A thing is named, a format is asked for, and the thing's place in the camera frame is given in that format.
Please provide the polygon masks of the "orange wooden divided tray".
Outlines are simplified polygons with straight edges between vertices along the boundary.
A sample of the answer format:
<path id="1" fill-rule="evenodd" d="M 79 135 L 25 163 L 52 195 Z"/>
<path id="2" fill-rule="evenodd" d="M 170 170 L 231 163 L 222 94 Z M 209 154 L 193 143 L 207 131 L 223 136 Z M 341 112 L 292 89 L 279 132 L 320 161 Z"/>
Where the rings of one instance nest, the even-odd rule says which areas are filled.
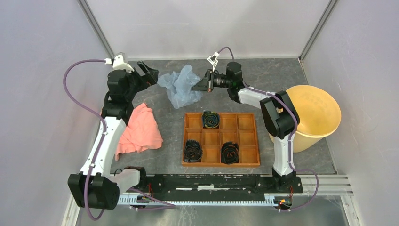
<path id="1" fill-rule="evenodd" d="M 260 166 L 259 145 L 255 115 L 253 113 L 219 113 L 220 124 L 216 129 L 203 127 L 203 113 L 186 113 L 184 117 L 183 147 L 187 140 L 199 142 L 202 157 L 199 162 L 185 162 L 185 167 L 247 167 Z M 225 164 L 221 159 L 222 145 L 234 142 L 238 145 L 238 161 Z"/>

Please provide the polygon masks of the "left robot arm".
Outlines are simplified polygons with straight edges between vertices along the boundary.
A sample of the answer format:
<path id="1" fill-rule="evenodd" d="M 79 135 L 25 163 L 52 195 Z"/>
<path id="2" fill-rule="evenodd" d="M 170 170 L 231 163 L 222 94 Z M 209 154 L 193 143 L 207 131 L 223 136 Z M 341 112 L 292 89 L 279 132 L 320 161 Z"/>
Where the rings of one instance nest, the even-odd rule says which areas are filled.
<path id="1" fill-rule="evenodd" d="M 148 186 L 143 167 L 125 167 L 113 177 L 110 168 L 118 142 L 133 112 L 132 101 L 135 95 L 155 85 L 159 71 L 139 61 L 137 65 L 144 72 L 140 75 L 128 63 L 98 59 L 99 63 L 112 65 L 107 81 L 109 90 L 104 97 L 103 108 L 98 113 L 75 99 L 66 85 L 67 75 L 72 68 L 86 62 L 91 63 L 92 60 L 78 61 L 66 70 L 63 86 L 74 103 L 100 120 L 100 126 L 88 159 L 78 173 L 69 176 L 67 184 L 78 207 L 84 208 L 87 215 L 97 221 L 105 210 L 115 209 L 121 194 L 131 188 L 142 192 Z"/>

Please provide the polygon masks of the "translucent blue plastic trash bag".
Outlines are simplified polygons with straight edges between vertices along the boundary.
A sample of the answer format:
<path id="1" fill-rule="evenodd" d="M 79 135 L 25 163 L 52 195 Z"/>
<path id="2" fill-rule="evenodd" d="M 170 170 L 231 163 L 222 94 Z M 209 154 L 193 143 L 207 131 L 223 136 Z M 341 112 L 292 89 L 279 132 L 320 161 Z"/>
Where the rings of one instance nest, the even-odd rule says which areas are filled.
<path id="1" fill-rule="evenodd" d="M 201 100 L 203 93 L 192 90 L 201 78 L 192 71 L 191 65 L 185 65 L 180 72 L 173 71 L 158 77 L 157 84 L 166 88 L 166 94 L 172 106 L 179 109 Z"/>

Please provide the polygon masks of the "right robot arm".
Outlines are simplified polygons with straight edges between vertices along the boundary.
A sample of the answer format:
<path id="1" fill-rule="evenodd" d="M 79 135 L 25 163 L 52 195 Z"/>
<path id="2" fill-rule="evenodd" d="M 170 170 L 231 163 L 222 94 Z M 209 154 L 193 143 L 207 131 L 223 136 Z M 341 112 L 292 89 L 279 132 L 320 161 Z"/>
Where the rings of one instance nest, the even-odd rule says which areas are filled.
<path id="1" fill-rule="evenodd" d="M 286 191 L 296 177 L 293 138 L 300 121 L 288 93 L 262 91 L 247 85 L 243 81 L 242 65 L 234 61 L 227 64 L 224 74 L 208 69 L 204 78 L 191 89 L 212 92 L 214 88 L 226 88 L 231 100 L 261 110 L 265 127 L 274 143 L 271 184 L 277 192 Z"/>

